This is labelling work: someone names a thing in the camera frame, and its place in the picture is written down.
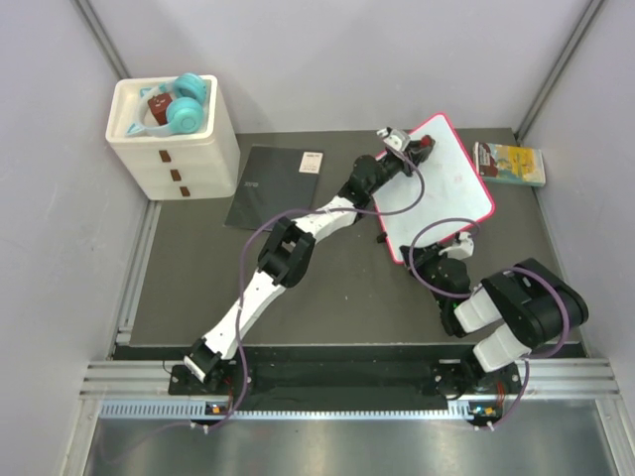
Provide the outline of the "pink framed whiteboard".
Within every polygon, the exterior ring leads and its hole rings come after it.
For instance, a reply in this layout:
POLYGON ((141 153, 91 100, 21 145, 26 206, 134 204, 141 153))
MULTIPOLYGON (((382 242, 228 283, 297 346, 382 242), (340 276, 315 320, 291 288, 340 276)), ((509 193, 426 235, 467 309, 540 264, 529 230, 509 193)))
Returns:
POLYGON ((399 174, 374 194, 376 209, 385 213, 414 207, 395 216, 382 215, 386 244, 394 263, 401 265, 402 246, 409 246, 426 226, 445 218, 452 223, 437 225, 418 238, 426 247, 443 241, 467 227, 462 220, 482 222, 495 211, 495 202, 478 175, 466 148, 448 117, 440 112, 410 132, 414 139, 429 135, 435 140, 429 158, 420 164, 424 182, 399 174))

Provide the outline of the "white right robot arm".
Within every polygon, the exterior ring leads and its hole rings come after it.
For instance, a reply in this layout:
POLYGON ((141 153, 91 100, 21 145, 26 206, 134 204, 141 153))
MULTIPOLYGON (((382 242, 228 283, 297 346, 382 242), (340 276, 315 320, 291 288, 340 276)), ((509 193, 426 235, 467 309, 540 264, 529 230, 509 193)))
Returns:
POLYGON ((534 258, 495 273, 473 287, 459 245, 402 246, 404 264, 432 292, 444 331, 464 337, 492 323, 494 332, 460 359, 465 385, 483 393, 499 370, 586 323, 582 296, 534 258))

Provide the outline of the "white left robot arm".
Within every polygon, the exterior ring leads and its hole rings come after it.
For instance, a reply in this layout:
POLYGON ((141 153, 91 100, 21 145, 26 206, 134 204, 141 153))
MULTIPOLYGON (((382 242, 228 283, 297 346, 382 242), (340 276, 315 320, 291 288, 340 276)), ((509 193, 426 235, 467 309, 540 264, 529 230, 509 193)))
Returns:
POLYGON ((373 195, 394 177, 415 176, 420 192, 407 206, 387 211, 394 216, 413 209, 424 197, 425 181, 419 166, 432 153, 436 141, 429 135, 421 139, 401 130, 385 128, 378 132, 385 154, 377 159, 358 157, 348 180, 338 193, 316 210, 291 209, 272 217, 255 233, 270 228, 258 254, 255 272, 245 281, 245 258, 239 259, 239 297, 230 311, 203 337, 184 358, 190 380, 204 393, 214 393, 224 384, 222 361, 232 359, 242 338, 264 309, 286 290, 296 286, 306 274, 314 248, 336 231, 355 224, 364 215, 379 213, 369 209, 373 195))

